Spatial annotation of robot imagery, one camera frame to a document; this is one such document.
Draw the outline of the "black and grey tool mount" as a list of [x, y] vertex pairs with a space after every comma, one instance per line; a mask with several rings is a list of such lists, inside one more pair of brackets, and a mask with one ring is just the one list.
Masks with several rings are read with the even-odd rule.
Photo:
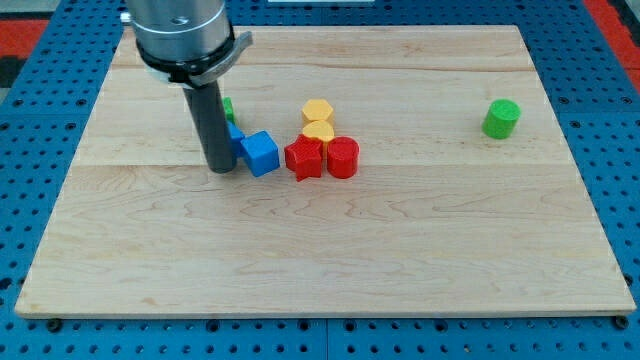
[[199, 89], [216, 82], [239, 60], [242, 52], [253, 44], [251, 31], [238, 36], [231, 33], [215, 51], [189, 61], [162, 60], [149, 54], [136, 41], [136, 48], [146, 71], [163, 83], [174, 83], [188, 89]]

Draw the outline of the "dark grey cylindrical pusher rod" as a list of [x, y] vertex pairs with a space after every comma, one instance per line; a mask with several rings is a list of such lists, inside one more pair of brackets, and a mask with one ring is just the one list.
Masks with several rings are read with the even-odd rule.
[[218, 83], [184, 89], [183, 93], [208, 168], [214, 173], [232, 171], [237, 160]]

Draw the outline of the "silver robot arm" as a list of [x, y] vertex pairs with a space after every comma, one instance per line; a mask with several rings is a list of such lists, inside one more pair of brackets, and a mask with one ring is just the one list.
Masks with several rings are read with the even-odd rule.
[[237, 34], [223, 0], [128, 0], [136, 48], [156, 79], [178, 85], [193, 119], [209, 169], [236, 167], [219, 78], [253, 44]]

